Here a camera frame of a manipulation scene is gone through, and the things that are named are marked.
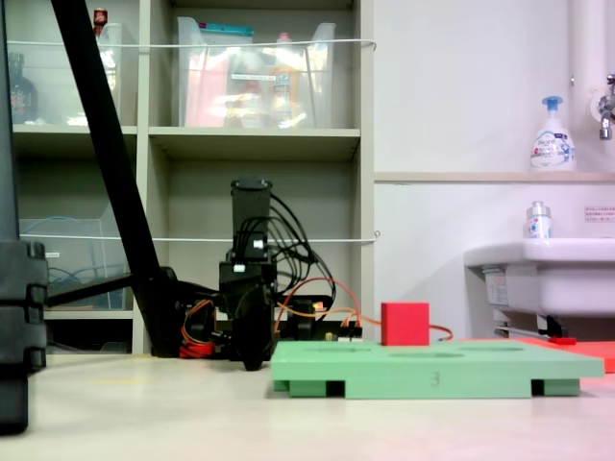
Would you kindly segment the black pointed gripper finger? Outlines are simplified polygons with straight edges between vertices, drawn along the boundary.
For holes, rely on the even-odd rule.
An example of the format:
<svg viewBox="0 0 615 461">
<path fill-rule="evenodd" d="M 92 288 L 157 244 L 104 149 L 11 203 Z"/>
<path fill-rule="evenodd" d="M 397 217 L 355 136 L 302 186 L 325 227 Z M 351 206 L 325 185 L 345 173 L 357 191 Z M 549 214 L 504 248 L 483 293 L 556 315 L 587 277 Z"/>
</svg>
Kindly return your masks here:
<svg viewBox="0 0 615 461">
<path fill-rule="evenodd" d="M 239 303 L 238 354 L 247 371 L 257 371 L 269 359 L 273 344 L 270 290 L 254 287 Z"/>
</svg>

